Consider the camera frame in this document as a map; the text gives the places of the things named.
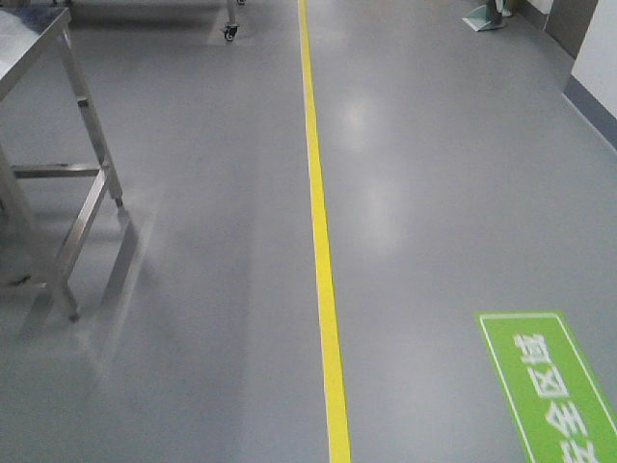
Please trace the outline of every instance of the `gray baseboard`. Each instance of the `gray baseboard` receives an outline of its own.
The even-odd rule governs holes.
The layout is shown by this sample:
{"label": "gray baseboard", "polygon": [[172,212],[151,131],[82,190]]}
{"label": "gray baseboard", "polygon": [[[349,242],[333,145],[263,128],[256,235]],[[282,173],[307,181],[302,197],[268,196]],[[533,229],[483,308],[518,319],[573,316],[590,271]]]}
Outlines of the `gray baseboard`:
{"label": "gray baseboard", "polygon": [[572,75],[563,93],[578,111],[602,133],[608,143],[617,149],[617,119]]}
{"label": "gray baseboard", "polygon": [[519,6],[519,13],[541,31],[546,29],[549,15],[541,13],[540,10],[531,5],[527,0],[523,0],[521,2],[521,5]]}

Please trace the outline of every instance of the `floor sticker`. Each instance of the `floor sticker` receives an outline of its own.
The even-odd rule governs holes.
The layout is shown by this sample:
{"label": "floor sticker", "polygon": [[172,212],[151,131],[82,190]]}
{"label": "floor sticker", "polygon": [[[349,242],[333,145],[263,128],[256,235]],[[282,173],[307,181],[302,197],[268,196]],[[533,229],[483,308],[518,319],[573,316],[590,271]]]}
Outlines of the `floor sticker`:
{"label": "floor sticker", "polygon": [[479,313],[531,463],[617,461],[613,411],[563,313]]}

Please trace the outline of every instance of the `white wall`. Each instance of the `white wall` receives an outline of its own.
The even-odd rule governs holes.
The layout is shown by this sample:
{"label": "white wall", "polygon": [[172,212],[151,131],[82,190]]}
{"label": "white wall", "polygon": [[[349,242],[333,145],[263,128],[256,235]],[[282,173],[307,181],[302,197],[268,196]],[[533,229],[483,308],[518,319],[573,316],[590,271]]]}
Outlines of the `white wall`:
{"label": "white wall", "polygon": [[617,118],[617,1],[600,0],[572,75]]}
{"label": "white wall", "polygon": [[549,14],[553,0],[529,0],[529,3],[536,7],[540,13]]}

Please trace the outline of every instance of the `caster wheel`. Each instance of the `caster wheel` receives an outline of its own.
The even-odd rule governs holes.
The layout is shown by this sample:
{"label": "caster wheel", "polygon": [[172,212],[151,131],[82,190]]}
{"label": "caster wheel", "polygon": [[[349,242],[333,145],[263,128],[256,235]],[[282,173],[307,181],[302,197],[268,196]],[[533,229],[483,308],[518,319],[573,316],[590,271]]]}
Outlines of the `caster wheel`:
{"label": "caster wheel", "polygon": [[226,26],[226,28],[223,30],[223,34],[225,34],[225,40],[233,41],[237,32],[238,26]]}

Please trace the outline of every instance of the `yellow floor stripe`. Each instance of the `yellow floor stripe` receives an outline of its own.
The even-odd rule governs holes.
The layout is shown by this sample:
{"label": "yellow floor stripe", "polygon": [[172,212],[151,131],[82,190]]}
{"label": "yellow floor stripe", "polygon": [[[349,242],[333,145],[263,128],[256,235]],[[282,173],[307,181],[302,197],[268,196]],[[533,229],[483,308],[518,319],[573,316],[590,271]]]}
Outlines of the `yellow floor stripe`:
{"label": "yellow floor stripe", "polygon": [[315,267],[319,299],[319,324],[321,326],[321,349],[324,366],[324,388],[328,419],[328,439],[331,463],[350,463],[351,446],[345,403],[345,384],[338,342],[336,321],[335,287],[330,260],[330,239],[324,199],[324,184],[321,176],[319,135],[312,85],[310,64],[309,26],[307,23],[307,0],[298,0],[300,9],[300,41],[302,49],[302,74],[305,89],[307,118],[308,163],[310,169],[310,198],[315,246]]}

